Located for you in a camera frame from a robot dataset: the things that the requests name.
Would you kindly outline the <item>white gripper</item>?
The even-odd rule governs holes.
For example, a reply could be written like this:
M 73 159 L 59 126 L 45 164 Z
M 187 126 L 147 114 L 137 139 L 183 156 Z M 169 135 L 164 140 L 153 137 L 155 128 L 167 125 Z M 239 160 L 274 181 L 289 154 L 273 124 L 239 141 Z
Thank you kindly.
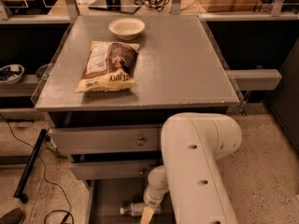
M 169 188 L 156 189 L 153 186 L 147 185 L 144 191 L 143 200 L 144 203 L 149 206 L 145 206 L 143 208 L 140 224 L 150 224 L 150 221 L 154 215 L 153 208 L 158 207 L 162 203 L 164 195 L 168 191 Z

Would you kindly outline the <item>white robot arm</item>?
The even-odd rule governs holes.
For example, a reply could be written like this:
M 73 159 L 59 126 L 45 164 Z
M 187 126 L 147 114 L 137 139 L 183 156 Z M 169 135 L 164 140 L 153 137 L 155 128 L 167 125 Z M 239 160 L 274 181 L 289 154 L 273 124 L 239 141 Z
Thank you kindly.
M 217 160 L 241 145 L 238 123 L 221 114 L 180 113 L 161 130 L 163 165 L 148 176 L 140 224 L 150 224 L 166 193 L 177 224 L 238 224 Z

